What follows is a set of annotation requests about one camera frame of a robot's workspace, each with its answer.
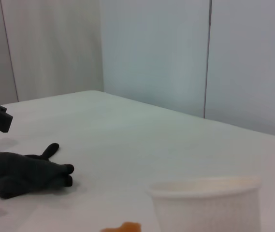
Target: plush toy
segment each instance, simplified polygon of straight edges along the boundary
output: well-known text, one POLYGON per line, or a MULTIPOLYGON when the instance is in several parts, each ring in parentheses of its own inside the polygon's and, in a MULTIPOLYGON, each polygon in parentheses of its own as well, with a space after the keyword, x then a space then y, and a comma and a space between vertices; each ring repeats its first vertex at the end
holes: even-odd
POLYGON ((40 156, 0 152, 0 197, 72 186, 73 165, 49 161, 58 149, 59 144, 51 144, 40 156))

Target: black stuffed toy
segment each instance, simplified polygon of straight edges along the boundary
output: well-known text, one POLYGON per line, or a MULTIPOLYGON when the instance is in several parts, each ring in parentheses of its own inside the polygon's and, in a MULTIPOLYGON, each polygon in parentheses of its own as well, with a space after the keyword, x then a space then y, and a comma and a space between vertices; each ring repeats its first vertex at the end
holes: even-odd
POLYGON ((51 144, 40 156, 0 152, 0 197, 72 186, 74 166, 49 161, 58 149, 59 144, 51 144))

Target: white table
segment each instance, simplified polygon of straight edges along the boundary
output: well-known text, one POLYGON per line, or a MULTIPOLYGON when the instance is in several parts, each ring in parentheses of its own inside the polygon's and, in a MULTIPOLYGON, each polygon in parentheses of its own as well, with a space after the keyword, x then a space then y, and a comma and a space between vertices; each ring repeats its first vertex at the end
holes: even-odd
POLYGON ((0 200, 0 232, 98 232, 124 221, 158 232, 144 189, 158 180, 261 175, 262 231, 275 232, 275 136, 95 91, 6 105, 14 116, 0 151, 75 166, 59 193, 0 200))

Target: paper cup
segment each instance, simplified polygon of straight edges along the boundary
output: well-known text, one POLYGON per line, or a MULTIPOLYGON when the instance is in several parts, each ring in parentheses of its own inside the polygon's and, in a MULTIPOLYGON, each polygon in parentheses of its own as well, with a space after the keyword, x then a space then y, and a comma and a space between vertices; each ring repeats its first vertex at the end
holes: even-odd
POLYGON ((150 186, 162 232, 260 232, 255 177, 201 178, 150 186))

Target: orange object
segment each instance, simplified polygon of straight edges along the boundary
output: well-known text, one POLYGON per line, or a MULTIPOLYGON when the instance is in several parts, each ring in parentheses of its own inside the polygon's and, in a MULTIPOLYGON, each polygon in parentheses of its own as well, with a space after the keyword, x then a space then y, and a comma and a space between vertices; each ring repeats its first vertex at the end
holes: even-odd
POLYGON ((104 229, 101 232, 142 232, 141 224, 133 222, 125 222, 121 227, 115 229, 104 229))

